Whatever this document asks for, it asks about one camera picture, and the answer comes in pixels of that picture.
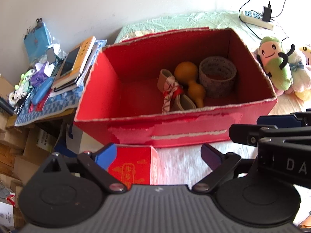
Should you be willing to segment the red gift box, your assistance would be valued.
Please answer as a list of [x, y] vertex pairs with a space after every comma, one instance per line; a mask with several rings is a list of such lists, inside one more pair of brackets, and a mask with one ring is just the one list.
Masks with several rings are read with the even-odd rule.
[[152, 146], [117, 145], [116, 158], [107, 172], [126, 185], [158, 184], [158, 153]]

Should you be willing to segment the yellow red plush toy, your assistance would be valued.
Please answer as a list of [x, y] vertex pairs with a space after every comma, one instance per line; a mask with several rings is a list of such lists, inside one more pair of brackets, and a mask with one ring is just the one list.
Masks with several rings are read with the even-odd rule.
[[296, 89], [296, 96], [302, 101], [310, 100], [310, 45], [299, 48], [301, 67], [299, 68], [299, 87]]

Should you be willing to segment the green bean plush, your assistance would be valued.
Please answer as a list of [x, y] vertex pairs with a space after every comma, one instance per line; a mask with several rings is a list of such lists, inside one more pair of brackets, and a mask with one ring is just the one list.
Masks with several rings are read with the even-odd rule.
[[291, 44], [287, 53], [284, 53], [281, 41], [275, 37], [264, 37], [257, 50], [257, 61], [277, 90], [286, 91], [290, 88], [293, 79], [288, 64], [289, 56], [295, 51]]

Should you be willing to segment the blue checked cloth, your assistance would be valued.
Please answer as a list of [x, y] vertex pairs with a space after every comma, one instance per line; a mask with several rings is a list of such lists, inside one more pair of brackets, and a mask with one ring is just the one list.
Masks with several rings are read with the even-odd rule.
[[78, 78], [78, 81], [73, 85], [66, 87], [58, 92], [52, 91], [45, 101], [42, 108], [31, 107], [31, 100], [37, 93], [34, 90], [30, 97], [26, 100], [23, 109], [18, 115], [14, 126], [21, 127], [34, 123], [39, 120], [43, 120], [48, 117], [53, 117], [57, 114], [61, 114], [66, 110], [77, 108], [79, 100], [82, 96], [84, 86], [86, 84], [89, 72], [95, 64], [95, 61], [100, 53], [101, 49], [107, 44], [106, 39], [95, 41], [92, 52], [87, 59], [87, 63], [84, 68], [83, 74]]

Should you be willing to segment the red cardboard box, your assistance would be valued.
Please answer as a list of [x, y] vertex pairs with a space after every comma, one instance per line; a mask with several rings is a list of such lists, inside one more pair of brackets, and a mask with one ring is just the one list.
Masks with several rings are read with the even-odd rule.
[[[200, 84], [182, 62], [209, 57], [236, 68], [218, 98], [189, 89]], [[102, 144], [186, 146], [229, 138], [232, 124], [254, 124], [277, 103], [273, 85], [231, 28], [188, 28], [134, 38], [102, 48], [91, 68], [74, 124]]]

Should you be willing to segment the blue pencil case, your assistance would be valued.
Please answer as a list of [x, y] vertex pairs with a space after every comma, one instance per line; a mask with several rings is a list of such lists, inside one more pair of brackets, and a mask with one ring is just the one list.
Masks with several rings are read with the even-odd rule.
[[54, 82], [54, 78], [49, 77], [41, 84], [38, 91], [35, 93], [34, 97], [32, 98], [32, 104], [34, 106], [37, 105], [44, 98], [47, 92], [51, 89], [53, 82]]

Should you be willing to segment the orange gourd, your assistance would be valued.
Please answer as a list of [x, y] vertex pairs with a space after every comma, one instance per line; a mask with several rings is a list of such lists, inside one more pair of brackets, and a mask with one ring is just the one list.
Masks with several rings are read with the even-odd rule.
[[199, 77], [197, 66], [192, 62], [181, 62], [175, 68], [174, 76], [181, 85], [187, 86], [188, 97], [196, 106], [203, 108], [206, 90], [204, 86], [197, 82]]

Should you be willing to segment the smartphone on book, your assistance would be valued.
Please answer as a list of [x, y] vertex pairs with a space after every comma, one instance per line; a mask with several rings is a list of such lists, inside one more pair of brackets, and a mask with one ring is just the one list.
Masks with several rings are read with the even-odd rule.
[[80, 47], [77, 47], [69, 52], [67, 58], [64, 61], [63, 68], [60, 73], [60, 77], [63, 77], [73, 70], [73, 66], [78, 55]]

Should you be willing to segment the purple package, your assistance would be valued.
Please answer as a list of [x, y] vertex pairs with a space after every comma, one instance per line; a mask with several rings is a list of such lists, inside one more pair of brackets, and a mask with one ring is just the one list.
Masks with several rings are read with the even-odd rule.
[[49, 64], [49, 62], [42, 63], [36, 63], [35, 69], [36, 72], [32, 75], [30, 79], [30, 84], [33, 87], [37, 87], [43, 83], [47, 78], [49, 78], [52, 75], [52, 72], [54, 71], [54, 64]]

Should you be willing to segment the green frog toy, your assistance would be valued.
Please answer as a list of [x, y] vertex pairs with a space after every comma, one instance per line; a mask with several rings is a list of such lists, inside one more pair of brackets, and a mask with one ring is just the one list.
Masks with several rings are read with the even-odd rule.
[[30, 81], [30, 78], [32, 77], [32, 75], [35, 73], [36, 73], [36, 69], [34, 68], [28, 69], [26, 73], [21, 75], [21, 79], [19, 83], [14, 86], [14, 90], [19, 90], [20, 88], [24, 89], [24, 87], [29, 84], [28, 82]]

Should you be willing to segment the white power strip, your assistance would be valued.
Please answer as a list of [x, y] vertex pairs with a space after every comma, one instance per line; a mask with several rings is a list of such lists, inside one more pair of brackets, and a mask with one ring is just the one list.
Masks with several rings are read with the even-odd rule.
[[252, 10], [243, 10], [240, 17], [242, 21], [247, 24], [252, 24], [268, 30], [273, 30], [273, 23], [263, 21], [261, 15]]

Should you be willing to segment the black charger plug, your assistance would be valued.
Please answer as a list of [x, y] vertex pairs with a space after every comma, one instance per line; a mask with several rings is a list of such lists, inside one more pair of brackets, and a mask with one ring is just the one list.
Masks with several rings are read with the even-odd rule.
[[262, 13], [261, 19], [264, 22], [270, 22], [271, 17], [272, 17], [272, 9], [271, 9], [271, 5], [268, 4], [267, 6], [263, 7], [263, 13]]

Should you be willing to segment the yellow book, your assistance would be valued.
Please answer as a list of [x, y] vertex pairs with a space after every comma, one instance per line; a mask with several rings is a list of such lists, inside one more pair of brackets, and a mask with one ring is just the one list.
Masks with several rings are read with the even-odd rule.
[[89, 55], [92, 51], [92, 48], [94, 46], [94, 43], [96, 41], [95, 36], [91, 36], [87, 39], [85, 39], [83, 42], [78, 44], [73, 49], [80, 47], [78, 55], [76, 57], [73, 70], [68, 73], [67, 75], [60, 77], [61, 70], [63, 68], [64, 61], [56, 75], [56, 78], [54, 79], [54, 83], [52, 84], [52, 89], [59, 88], [60, 86], [63, 86], [64, 84], [71, 82], [74, 79], [77, 79], [83, 72], [84, 67], [86, 65], [87, 59], [89, 58]]

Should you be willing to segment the green floral bed sheet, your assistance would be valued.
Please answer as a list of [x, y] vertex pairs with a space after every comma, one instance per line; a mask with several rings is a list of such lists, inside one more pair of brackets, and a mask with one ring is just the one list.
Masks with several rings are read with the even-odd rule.
[[254, 42], [259, 41], [264, 36], [274, 36], [280, 40], [288, 38], [288, 35], [277, 22], [274, 22], [273, 29], [269, 30], [247, 23], [244, 19], [241, 20], [241, 15], [238, 15], [237, 12], [214, 10], [212, 12], [166, 15], [131, 23], [122, 27], [115, 42], [120, 43], [152, 33], [199, 27], [212, 29], [232, 28], [242, 37], [249, 36]]

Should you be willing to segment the blue bag on wall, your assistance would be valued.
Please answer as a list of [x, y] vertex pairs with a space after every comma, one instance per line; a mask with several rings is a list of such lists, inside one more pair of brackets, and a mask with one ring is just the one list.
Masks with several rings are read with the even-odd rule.
[[30, 63], [40, 59], [52, 44], [52, 36], [42, 18], [36, 19], [36, 26], [27, 31], [24, 45]]

